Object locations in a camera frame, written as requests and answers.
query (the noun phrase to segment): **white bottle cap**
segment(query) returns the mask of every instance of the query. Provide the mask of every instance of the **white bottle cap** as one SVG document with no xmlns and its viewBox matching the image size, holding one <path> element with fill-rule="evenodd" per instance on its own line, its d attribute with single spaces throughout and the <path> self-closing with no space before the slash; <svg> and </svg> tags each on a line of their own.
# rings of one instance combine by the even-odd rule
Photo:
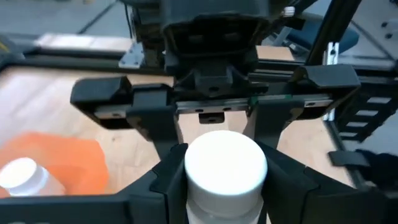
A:
<svg viewBox="0 0 398 224">
<path fill-rule="evenodd" d="M 48 178 L 48 171 L 27 157 L 13 160 L 0 170 L 0 186 L 11 196 L 35 195 L 46 185 Z"/>
<path fill-rule="evenodd" d="M 267 174 L 262 149 L 247 136 L 212 131 L 196 138 L 185 154 L 188 193 L 205 212 L 236 218 L 254 208 Z"/>
</svg>

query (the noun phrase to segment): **wooden table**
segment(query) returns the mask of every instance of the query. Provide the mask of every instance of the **wooden table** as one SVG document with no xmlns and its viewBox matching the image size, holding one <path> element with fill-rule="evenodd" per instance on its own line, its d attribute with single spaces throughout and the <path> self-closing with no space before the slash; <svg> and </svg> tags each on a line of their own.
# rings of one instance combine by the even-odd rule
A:
<svg viewBox="0 0 398 224">
<path fill-rule="evenodd" d="M 54 48 L 125 50 L 131 40 L 112 37 L 75 35 L 43 36 L 40 45 Z M 287 48 L 259 47 L 260 58 L 292 60 Z M 0 76 L 0 145 L 26 131 L 39 131 L 83 139 L 95 139 L 103 148 L 109 168 L 109 188 L 117 192 L 134 182 L 156 163 L 159 157 L 152 143 L 136 131 L 108 131 L 92 122 L 69 104 L 73 84 L 82 77 L 106 77 L 114 74 L 70 70 L 10 67 Z M 128 75 L 132 83 L 172 84 L 168 77 Z M 180 117 L 185 142 L 212 130 L 242 131 L 243 112 L 226 113 L 223 124 L 199 124 L 197 114 Z M 327 152 L 333 143 L 322 120 L 295 121 L 283 133 L 278 150 L 347 185 L 352 185 L 344 168 L 333 167 Z"/>
</svg>

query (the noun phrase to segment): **white container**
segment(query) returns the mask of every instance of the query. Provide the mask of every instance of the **white container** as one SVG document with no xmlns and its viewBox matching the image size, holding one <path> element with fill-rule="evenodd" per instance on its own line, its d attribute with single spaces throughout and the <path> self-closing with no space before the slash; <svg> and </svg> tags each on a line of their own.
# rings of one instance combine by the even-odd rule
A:
<svg viewBox="0 0 398 224">
<path fill-rule="evenodd" d="M 257 223 L 267 161 L 252 139 L 233 131 L 206 133 L 189 145 L 185 171 L 190 223 Z"/>
<path fill-rule="evenodd" d="M 13 160 L 0 170 L 0 186 L 13 197 L 65 195 L 64 186 L 27 157 Z"/>
</svg>

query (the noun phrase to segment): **floor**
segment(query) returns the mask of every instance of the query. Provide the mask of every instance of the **floor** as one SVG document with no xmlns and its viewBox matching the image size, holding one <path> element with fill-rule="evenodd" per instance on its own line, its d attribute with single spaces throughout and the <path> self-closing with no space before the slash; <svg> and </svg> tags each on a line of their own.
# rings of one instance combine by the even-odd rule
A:
<svg viewBox="0 0 398 224">
<path fill-rule="evenodd" d="M 390 67 L 398 59 L 398 39 L 384 38 L 381 23 L 398 17 L 398 7 L 388 0 L 363 0 L 351 27 L 360 34 L 359 43 L 344 52 L 341 63 Z M 0 33 L 18 41 L 30 41 L 45 32 L 129 37 L 124 7 L 115 0 L 3 0 L 0 2 Z M 377 152 L 394 152 L 398 115 L 392 116 L 363 144 L 347 142 Z"/>
</svg>

